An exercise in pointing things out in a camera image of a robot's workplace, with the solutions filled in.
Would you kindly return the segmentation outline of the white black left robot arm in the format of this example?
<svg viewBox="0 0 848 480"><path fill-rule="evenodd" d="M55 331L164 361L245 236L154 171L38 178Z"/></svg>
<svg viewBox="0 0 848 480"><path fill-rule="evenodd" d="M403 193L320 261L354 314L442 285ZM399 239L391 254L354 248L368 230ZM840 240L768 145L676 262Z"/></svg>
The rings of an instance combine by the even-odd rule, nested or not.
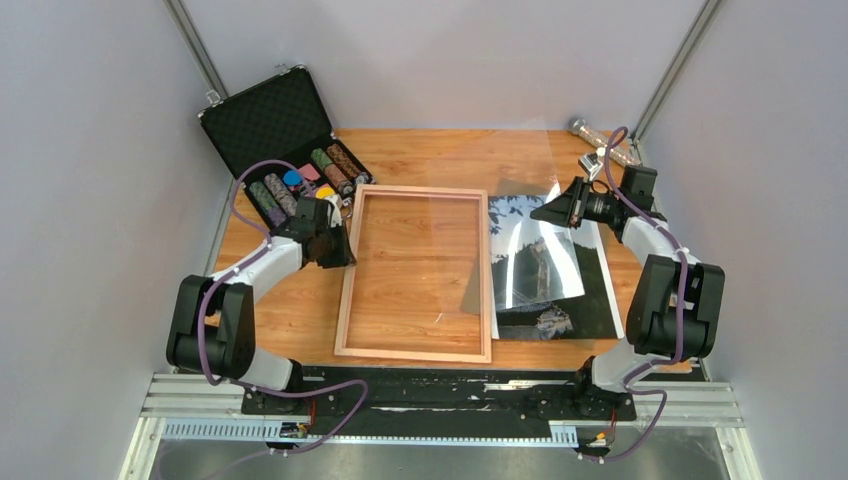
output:
<svg viewBox="0 0 848 480"><path fill-rule="evenodd" d="M166 345L168 363L201 373L212 385L229 381L268 393L283 413L298 411L307 390L302 365L258 346L255 306L309 263L333 269L355 262L337 202L300 199L295 214L239 262L182 280Z"/></svg>

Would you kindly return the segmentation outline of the Great Wall photo print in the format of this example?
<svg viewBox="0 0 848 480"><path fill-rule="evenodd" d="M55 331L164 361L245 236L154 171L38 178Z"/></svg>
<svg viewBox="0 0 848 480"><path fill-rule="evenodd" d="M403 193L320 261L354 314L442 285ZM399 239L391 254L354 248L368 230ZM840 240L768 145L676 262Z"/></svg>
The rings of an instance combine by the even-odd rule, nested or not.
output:
<svg viewBox="0 0 848 480"><path fill-rule="evenodd" d="M530 218L547 198L488 199L490 267L499 340L619 339L624 334L599 226Z"/></svg>

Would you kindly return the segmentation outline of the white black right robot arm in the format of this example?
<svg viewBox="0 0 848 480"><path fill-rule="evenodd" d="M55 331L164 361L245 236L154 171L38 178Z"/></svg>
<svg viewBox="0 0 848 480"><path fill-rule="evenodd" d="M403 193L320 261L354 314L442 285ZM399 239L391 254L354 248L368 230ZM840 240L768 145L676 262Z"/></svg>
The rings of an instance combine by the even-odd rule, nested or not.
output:
<svg viewBox="0 0 848 480"><path fill-rule="evenodd" d="M725 272L692 255L665 217L652 211L656 178L651 168L628 166L620 183L596 193L588 180L576 177L530 214L560 227L576 228L585 220L604 224L642 267L624 338L589 358L576 374L571 403L584 417L623 404L633 384L659 366L708 356L715 343Z"/></svg>

